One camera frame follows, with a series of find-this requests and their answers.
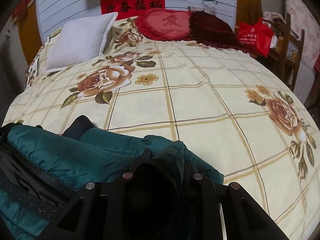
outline red heart-shaped pillow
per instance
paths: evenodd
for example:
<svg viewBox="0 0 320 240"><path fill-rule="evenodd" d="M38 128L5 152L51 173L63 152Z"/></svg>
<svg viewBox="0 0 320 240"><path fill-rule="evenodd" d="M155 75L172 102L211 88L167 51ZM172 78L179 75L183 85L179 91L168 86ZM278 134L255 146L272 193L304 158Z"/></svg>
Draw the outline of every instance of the red heart-shaped pillow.
<svg viewBox="0 0 320 240"><path fill-rule="evenodd" d="M189 13L154 8L136 19L137 28L145 37L156 41L189 40Z"/></svg>

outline silver bolt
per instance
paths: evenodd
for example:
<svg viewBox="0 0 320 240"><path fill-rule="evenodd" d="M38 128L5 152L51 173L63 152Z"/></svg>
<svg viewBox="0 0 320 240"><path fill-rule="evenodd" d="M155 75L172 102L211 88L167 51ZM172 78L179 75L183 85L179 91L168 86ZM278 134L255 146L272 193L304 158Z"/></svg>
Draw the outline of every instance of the silver bolt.
<svg viewBox="0 0 320 240"><path fill-rule="evenodd" d="M196 173L193 175L193 178L196 179L196 180L201 180L203 178L203 176L199 173Z"/></svg>
<svg viewBox="0 0 320 240"><path fill-rule="evenodd" d="M233 189L240 189L240 184L237 183L237 182L231 182L230 186L233 188Z"/></svg>
<svg viewBox="0 0 320 240"><path fill-rule="evenodd" d="M126 172L125 174L122 175L122 178L124 179L131 179L133 174L131 172Z"/></svg>
<svg viewBox="0 0 320 240"><path fill-rule="evenodd" d="M86 185L85 185L85 188L86 189L93 189L95 187L95 184L93 182L88 182Z"/></svg>

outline red plastic bag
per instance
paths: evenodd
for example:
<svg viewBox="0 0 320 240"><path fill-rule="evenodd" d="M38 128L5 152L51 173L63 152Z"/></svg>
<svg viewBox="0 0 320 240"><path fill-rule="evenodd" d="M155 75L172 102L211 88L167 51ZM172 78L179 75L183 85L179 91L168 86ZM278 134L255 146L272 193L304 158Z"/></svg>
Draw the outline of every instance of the red plastic bag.
<svg viewBox="0 0 320 240"><path fill-rule="evenodd" d="M260 18L253 26L247 23L241 23L238 33L238 40L244 47L256 54L267 57L270 51L270 43L273 31L261 23Z"/></svg>

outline pillow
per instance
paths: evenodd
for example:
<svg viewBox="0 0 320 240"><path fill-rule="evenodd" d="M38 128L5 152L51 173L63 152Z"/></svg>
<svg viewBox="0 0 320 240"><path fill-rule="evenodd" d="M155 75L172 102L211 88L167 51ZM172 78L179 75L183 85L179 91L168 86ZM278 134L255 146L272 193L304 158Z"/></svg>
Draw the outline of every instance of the pillow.
<svg viewBox="0 0 320 240"><path fill-rule="evenodd" d="M154 8L136 19L139 32L155 41L181 41L189 39L189 12Z"/></svg>
<svg viewBox="0 0 320 240"><path fill-rule="evenodd" d="M247 52L230 26L218 17L201 11L192 12L189 22L191 40L214 48Z"/></svg>
<svg viewBox="0 0 320 240"><path fill-rule="evenodd" d="M67 22L51 50L44 73L101 56L117 16L115 12Z"/></svg>

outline plaid pattern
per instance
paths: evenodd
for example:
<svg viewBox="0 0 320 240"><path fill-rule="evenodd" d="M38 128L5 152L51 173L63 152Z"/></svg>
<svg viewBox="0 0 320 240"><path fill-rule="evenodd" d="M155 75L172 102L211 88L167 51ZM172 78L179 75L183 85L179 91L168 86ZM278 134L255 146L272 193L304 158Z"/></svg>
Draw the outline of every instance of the plaid pattern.
<svg viewBox="0 0 320 240"><path fill-rule="evenodd" d="M123 32L125 26L119 25L124 22L115 22L112 33ZM109 104L98 104L95 96L82 96L63 107L72 94L70 89L107 65L109 59L104 55L51 76L40 74L14 100L4 124L23 120L26 125L39 124L61 134L83 114L104 130L181 140L223 173L225 184L239 182L290 239L307 239L320 216L320 134L296 96L242 52L146 38L135 47L121 46L115 51L115 40L108 41L106 55L138 51L153 55L156 65L135 67L131 84L113 91ZM41 53L41 62L50 45ZM256 85L288 94L310 125L308 132L317 148L313 167L305 155L305 179L299 179L298 164L290 153L294 136L279 129L266 106L249 102L246 90L256 90Z"/></svg>

